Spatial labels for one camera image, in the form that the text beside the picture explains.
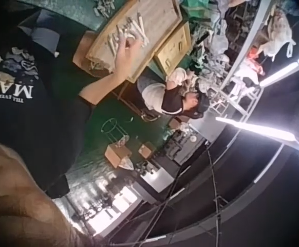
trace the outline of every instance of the wooden crate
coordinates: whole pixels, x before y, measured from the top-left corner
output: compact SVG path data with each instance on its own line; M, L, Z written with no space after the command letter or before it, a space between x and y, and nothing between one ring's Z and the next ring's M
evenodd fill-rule
M192 46L189 23L180 25L164 42L154 58L162 72L170 75Z
M110 20L98 38L92 44L87 59L94 63L101 63L105 69L114 69L114 57L111 53L107 37L117 33L116 26L126 24L126 18L137 20L140 12L144 22L145 34L149 44L140 50L139 56L134 61L134 66L128 81L135 83L142 71L153 58L155 52L170 36L182 20L178 0L130 0Z

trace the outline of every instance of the worker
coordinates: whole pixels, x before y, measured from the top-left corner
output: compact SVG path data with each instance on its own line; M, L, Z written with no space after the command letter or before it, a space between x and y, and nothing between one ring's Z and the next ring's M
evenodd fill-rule
M96 105L130 74L142 41L120 34L112 74L61 104L50 84L59 34L37 14L2 40L0 50L0 246L93 246L45 194L75 162Z
M210 105L209 98L200 91L180 94L182 84L190 80L193 73L177 68L166 78L166 83L153 80L149 75L142 75L137 81L138 91L149 110L171 116L187 116L192 119L202 118Z

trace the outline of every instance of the leg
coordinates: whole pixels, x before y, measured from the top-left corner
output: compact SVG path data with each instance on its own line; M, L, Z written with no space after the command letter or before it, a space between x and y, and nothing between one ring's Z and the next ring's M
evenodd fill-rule
M149 85L154 83L158 83L158 82L148 77L140 76L137 80L137 89L140 92L140 94L142 94L145 88L147 88Z

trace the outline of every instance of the pile of parts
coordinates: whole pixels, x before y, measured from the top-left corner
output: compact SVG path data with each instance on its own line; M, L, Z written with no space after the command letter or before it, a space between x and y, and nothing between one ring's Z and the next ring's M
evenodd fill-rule
M101 15L105 18L110 18L110 14L115 10L115 0L95 0L96 5L94 6L94 12L97 17Z
M150 43L148 37L145 34L143 18L140 13L137 13L137 19L138 21L136 22L135 20L128 17L125 25L123 25L122 27L117 26L117 33L115 32L108 35L108 44L114 57L116 56L118 50L119 33L122 33L125 38L131 39L135 39L135 34L138 33L143 39L143 47Z

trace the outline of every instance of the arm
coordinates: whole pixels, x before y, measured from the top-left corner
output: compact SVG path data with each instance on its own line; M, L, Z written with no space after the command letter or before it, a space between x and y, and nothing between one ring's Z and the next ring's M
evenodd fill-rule
M79 95L90 103L97 105L108 93L124 82L124 80L123 77L113 73L84 87Z
M170 76L166 78L166 89L172 90L177 86L181 86L182 83L188 80L190 74L183 68L176 68Z
M129 76L133 61L141 47L141 39L134 34L136 39L124 38L120 35L119 48L115 60L115 71L96 82L84 87L79 95L90 103L98 104L108 93L123 83Z

